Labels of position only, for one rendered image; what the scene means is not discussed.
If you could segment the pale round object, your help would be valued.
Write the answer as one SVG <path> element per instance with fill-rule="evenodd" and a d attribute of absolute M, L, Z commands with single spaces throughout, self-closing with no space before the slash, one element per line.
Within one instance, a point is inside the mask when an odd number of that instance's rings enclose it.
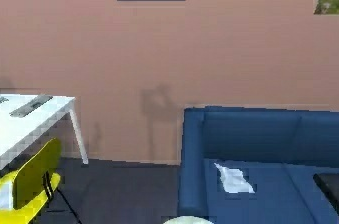
<path fill-rule="evenodd" d="M 195 216 L 179 216 L 165 221 L 163 224 L 214 224 L 213 222 Z"/>

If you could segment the grey remote control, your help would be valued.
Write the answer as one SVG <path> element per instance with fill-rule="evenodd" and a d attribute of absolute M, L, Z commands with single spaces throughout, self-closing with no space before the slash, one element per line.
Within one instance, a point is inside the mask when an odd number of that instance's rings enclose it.
<path fill-rule="evenodd" d="M 23 118 L 52 99 L 51 95 L 41 94 L 10 113 L 12 117 Z"/>

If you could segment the yellow chair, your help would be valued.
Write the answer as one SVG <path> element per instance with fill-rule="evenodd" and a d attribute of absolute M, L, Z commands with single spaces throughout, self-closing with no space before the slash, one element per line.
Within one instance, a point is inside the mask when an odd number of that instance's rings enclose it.
<path fill-rule="evenodd" d="M 78 224 L 83 224 L 59 189 L 61 175 L 56 168 L 61 141 L 49 140 L 20 168 L 0 177 L 0 224 L 35 224 L 40 212 L 58 192 Z"/>

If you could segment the blue sofa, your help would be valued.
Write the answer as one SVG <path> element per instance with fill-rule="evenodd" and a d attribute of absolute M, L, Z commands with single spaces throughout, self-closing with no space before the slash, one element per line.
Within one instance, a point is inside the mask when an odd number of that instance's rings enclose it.
<path fill-rule="evenodd" d="M 215 163 L 254 193 L 224 191 Z M 339 224 L 313 180 L 339 173 L 339 112 L 207 106 L 184 111 L 177 211 L 214 224 Z"/>

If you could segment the white cloth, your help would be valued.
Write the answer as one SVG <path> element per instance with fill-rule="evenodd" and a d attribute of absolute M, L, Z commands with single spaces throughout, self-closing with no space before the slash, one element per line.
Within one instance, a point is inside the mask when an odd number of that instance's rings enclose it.
<path fill-rule="evenodd" d="M 220 172 L 220 181 L 225 192 L 230 194 L 254 193 L 253 186 L 244 178 L 240 169 L 228 168 L 215 163 Z"/>

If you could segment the window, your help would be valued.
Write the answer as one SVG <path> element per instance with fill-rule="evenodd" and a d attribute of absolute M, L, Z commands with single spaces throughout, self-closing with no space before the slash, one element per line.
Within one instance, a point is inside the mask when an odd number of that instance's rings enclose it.
<path fill-rule="evenodd" d="M 339 0 L 314 0 L 315 15 L 339 15 Z"/>

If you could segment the white table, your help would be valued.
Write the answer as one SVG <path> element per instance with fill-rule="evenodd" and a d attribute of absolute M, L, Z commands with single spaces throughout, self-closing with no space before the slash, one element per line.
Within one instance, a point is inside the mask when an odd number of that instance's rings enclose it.
<path fill-rule="evenodd" d="M 24 118 L 9 115 L 14 109 L 29 102 L 35 95 L 3 94 L 7 101 L 0 104 L 0 170 L 39 139 L 66 114 L 71 117 L 79 151 L 84 164 L 87 151 L 75 113 L 75 98 L 54 96 Z"/>

